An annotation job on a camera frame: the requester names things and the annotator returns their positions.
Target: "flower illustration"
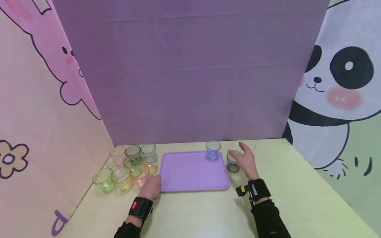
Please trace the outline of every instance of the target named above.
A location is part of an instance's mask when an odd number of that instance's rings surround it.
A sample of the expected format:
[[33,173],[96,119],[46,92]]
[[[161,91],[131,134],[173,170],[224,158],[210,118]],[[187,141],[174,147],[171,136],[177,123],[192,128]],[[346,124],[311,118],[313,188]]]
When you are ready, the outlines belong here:
[[0,140],[0,178],[9,179],[13,172],[21,172],[28,166],[25,157],[29,148],[25,144],[12,147],[6,140]]

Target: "black sleeve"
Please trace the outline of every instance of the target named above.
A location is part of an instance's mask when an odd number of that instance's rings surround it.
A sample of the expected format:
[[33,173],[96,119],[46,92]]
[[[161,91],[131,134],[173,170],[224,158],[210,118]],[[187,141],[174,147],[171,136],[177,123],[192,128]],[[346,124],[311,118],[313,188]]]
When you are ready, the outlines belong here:
[[132,223],[124,223],[118,228],[114,238],[140,238],[141,228]]
[[255,205],[254,215],[259,238],[291,238],[279,216],[279,210],[271,200]]

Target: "plastic cup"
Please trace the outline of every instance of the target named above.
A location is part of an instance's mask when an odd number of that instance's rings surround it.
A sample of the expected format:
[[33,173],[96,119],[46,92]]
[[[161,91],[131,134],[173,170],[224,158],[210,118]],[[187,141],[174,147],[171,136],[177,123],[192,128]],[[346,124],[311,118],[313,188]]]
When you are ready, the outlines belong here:
[[205,146],[207,147],[207,157],[210,160],[216,160],[219,156],[221,144],[218,141],[208,141]]
[[149,167],[147,165],[137,165],[131,170],[131,177],[135,181],[135,184],[141,188],[148,179]]
[[93,184],[104,193],[110,193],[115,188],[115,184],[111,180],[112,169],[104,168],[99,170],[93,177]]
[[127,158],[124,154],[126,148],[122,145],[118,145],[110,150],[110,159],[107,161],[106,166],[113,171],[123,167],[123,162]]
[[124,162],[123,162],[123,165],[126,167],[126,168],[129,168],[129,169],[132,169],[134,166],[132,165],[131,161],[129,158],[125,159]]
[[[233,153],[237,153],[239,155],[242,155],[241,152],[236,151],[236,150],[233,150]],[[237,161],[229,153],[226,154],[226,164],[227,164],[227,169],[230,172],[236,173],[239,171],[239,166],[237,164]]]
[[157,173],[157,165],[158,165],[157,154],[151,153],[150,157],[142,157],[141,162],[142,164],[147,165],[149,167],[150,174]]
[[156,155],[156,145],[155,144],[145,144],[141,148],[143,157],[146,158],[146,161],[154,161],[157,158]]
[[140,159],[142,156],[142,151],[140,149],[140,146],[131,145],[125,150],[124,154],[127,155],[127,158],[131,161],[131,164],[133,166],[138,165],[140,163]]
[[115,171],[112,174],[111,180],[123,192],[128,192],[133,186],[131,170],[126,167],[122,167]]

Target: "panda eye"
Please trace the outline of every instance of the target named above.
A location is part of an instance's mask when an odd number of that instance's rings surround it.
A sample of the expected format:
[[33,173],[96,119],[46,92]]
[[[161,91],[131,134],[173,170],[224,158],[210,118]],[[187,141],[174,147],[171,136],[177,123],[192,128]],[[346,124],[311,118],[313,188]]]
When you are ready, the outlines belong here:
[[322,48],[318,45],[315,45],[314,49],[312,50],[311,58],[308,62],[305,73],[313,69],[317,65],[317,63],[319,63],[321,56],[322,56]]
[[335,54],[330,70],[335,81],[347,89],[359,89],[372,80],[374,69],[369,55],[361,48],[350,46]]

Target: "panda cheek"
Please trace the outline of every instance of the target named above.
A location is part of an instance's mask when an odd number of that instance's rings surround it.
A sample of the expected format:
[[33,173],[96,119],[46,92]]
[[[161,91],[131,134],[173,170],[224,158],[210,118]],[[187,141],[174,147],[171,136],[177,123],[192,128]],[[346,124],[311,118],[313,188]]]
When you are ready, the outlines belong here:
[[327,92],[327,101],[336,108],[354,110],[362,104],[362,97],[356,90],[336,87]]

